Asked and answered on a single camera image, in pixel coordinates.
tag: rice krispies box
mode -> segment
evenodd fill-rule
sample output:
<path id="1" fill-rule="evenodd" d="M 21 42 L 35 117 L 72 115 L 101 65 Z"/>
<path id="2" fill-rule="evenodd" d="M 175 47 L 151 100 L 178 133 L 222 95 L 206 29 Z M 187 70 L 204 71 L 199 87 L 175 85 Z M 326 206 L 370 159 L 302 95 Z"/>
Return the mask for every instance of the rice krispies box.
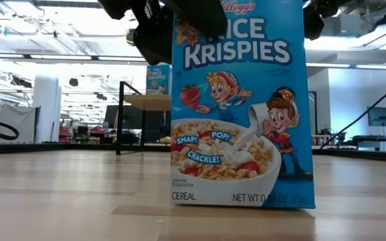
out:
<path id="1" fill-rule="evenodd" d="M 146 94 L 169 94 L 170 77 L 170 65 L 148 66 Z"/>
<path id="2" fill-rule="evenodd" d="M 174 23 L 172 202 L 315 208 L 302 2 L 222 6 L 216 39 Z"/>

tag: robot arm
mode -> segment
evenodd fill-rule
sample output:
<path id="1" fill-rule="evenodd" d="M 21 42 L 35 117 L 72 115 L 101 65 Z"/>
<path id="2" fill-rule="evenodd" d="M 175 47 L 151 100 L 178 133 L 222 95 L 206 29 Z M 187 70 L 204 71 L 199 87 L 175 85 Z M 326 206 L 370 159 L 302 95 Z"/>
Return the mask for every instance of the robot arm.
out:
<path id="1" fill-rule="evenodd" d="M 338 8 L 352 0 L 304 0 L 305 37 L 320 37 L 324 23 Z M 172 63 L 174 14 L 201 33 L 217 37 L 227 29 L 227 18 L 220 0 L 99 0 L 113 19 L 124 17 L 132 9 L 139 25 L 133 32 L 133 44 L 151 65 Z"/>

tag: red jacket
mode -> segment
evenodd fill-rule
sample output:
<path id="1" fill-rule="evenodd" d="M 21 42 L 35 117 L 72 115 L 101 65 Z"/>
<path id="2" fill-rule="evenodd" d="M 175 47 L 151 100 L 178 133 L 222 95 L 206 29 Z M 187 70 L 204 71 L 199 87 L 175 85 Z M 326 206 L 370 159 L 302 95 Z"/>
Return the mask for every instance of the red jacket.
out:
<path id="1" fill-rule="evenodd" d="M 288 133 L 271 132 L 267 138 L 269 138 L 271 142 L 279 145 L 279 151 L 281 151 L 281 153 L 291 153 L 294 147 L 290 143 L 290 136 Z"/>

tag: white pillar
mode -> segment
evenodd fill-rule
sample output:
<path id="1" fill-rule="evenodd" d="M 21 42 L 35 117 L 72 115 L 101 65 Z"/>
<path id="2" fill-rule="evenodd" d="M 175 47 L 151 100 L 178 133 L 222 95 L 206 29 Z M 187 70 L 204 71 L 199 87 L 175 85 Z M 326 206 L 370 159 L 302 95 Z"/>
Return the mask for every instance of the white pillar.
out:
<path id="1" fill-rule="evenodd" d="M 58 76 L 50 74 L 36 75 L 34 100 L 32 102 L 33 107 L 40 107 L 36 143 L 59 140 L 61 93 L 62 89 Z"/>

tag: wooden tabletop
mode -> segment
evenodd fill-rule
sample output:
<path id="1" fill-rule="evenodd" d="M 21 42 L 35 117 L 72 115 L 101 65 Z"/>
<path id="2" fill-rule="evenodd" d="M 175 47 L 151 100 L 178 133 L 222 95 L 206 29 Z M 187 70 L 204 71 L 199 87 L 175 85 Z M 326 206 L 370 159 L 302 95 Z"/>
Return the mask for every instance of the wooden tabletop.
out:
<path id="1" fill-rule="evenodd" d="M 171 206 L 170 154 L 122 154 L 0 155 L 0 241 L 386 241 L 386 162 L 315 156 L 317 208 L 263 210 Z"/>
<path id="2" fill-rule="evenodd" d="M 171 111 L 171 96 L 151 94 L 126 94 L 125 102 L 141 110 Z"/>

